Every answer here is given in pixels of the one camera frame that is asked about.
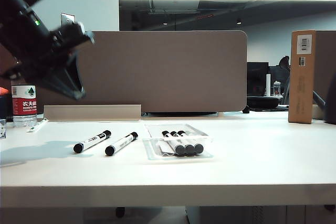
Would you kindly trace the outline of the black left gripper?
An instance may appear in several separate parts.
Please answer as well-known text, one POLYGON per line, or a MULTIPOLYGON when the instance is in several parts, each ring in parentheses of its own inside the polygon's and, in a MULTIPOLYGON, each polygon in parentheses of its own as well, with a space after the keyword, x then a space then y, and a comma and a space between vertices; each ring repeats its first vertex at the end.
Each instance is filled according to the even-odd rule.
POLYGON ((37 52, 22 59, 15 67, 15 78, 59 93, 73 100, 86 95, 78 70, 78 52, 75 37, 54 35, 45 52, 37 52))

